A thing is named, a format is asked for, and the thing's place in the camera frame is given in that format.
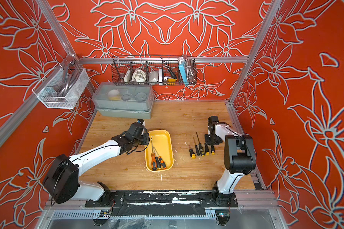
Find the slim black screwdriver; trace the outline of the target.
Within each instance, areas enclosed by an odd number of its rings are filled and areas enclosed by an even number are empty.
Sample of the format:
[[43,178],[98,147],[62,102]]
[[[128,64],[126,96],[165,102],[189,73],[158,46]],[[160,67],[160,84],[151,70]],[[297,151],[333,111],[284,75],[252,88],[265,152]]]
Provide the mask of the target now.
[[196,143],[196,140],[195,140],[194,137],[193,137],[193,140],[194,140],[194,144],[195,144],[196,155],[197,155],[197,156],[200,156],[200,151],[199,151],[199,148],[198,148],[198,146],[197,146],[197,143]]

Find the stubby black yellow screwdriver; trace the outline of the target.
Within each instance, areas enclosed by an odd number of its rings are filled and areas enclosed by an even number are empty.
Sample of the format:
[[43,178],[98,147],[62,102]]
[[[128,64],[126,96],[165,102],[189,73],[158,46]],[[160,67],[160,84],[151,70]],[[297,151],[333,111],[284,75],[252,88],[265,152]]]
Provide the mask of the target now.
[[188,147],[189,147],[189,152],[190,152],[191,159],[195,159],[196,158],[196,154],[195,154],[194,150],[190,147],[190,145]]

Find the yellow plastic tray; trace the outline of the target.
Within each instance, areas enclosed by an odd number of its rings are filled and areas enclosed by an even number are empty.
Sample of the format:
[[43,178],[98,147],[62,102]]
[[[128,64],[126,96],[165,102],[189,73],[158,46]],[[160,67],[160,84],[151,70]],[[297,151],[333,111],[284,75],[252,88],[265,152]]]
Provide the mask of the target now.
[[174,165],[174,154],[172,148],[172,141],[170,133],[166,130],[152,130],[149,131],[150,139],[153,140],[153,146],[155,147],[158,156],[161,156],[163,161],[166,164],[166,169],[157,169],[156,171],[152,170],[152,144],[150,143],[145,148],[145,163],[146,168],[150,172],[157,172],[162,170],[170,170]]

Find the orange handled screwdriver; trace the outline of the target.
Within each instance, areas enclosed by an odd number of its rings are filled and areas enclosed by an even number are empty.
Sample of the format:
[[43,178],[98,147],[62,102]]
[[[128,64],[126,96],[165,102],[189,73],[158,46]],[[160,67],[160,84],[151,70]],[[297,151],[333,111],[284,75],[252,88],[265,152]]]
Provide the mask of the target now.
[[159,160],[159,163],[161,165],[161,168],[166,169],[166,164],[163,161],[163,159],[161,158],[161,156],[158,156],[158,160]]

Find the long black yellow screwdriver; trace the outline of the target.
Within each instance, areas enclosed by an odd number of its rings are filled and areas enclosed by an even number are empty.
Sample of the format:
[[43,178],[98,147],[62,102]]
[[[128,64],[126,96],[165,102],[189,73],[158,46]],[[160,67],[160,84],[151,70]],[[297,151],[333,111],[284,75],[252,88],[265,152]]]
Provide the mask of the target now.
[[208,147],[208,144],[207,142],[205,141],[204,143],[204,151],[205,151],[205,155],[208,156],[210,153],[209,153],[209,147]]

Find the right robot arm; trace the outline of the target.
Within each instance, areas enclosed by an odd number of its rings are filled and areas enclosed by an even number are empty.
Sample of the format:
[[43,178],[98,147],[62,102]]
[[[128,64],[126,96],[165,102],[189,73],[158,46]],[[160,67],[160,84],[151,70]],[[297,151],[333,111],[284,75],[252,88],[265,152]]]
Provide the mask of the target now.
[[234,193],[240,179],[256,168],[253,139],[250,135],[238,133],[229,124],[220,122],[217,116],[208,118],[208,134],[205,143],[214,146],[224,145],[225,170],[213,187],[213,198],[228,197]]

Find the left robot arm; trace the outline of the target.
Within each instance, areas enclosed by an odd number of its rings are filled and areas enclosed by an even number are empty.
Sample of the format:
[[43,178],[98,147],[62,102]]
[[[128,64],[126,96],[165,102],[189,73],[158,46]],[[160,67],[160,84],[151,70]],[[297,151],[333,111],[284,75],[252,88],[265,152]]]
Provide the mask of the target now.
[[52,202],[57,204],[71,199],[86,199],[105,206],[111,200],[109,188],[102,182],[80,181],[79,177],[96,165],[124,153],[131,154],[138,146],[148,146],[149,142],[145,121],[138,119],[127,131],[98,147],[73,156],[57,156],[42,184],[49,192]]

